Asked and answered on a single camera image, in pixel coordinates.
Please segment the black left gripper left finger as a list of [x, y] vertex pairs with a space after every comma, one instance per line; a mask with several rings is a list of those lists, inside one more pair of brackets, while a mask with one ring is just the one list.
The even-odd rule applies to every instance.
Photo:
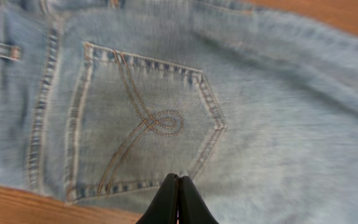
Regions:
[[176, 224], [178, 218], [179, 177], [170, 173], [160, 185], [155, 197], [137, 224]]

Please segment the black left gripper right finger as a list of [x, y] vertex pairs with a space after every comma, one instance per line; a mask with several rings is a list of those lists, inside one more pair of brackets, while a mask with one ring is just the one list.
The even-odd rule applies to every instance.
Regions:
[[179, 224], [218, 224], [188, 176], [179, 178], [177, 202]]

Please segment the long blue denim jeans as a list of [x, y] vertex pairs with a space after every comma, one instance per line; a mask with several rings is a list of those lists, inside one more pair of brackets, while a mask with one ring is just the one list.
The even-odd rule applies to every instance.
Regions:
[[0, 1], [0, 185], [219, 223], [358, 223], [358, 37], [239, 1]]

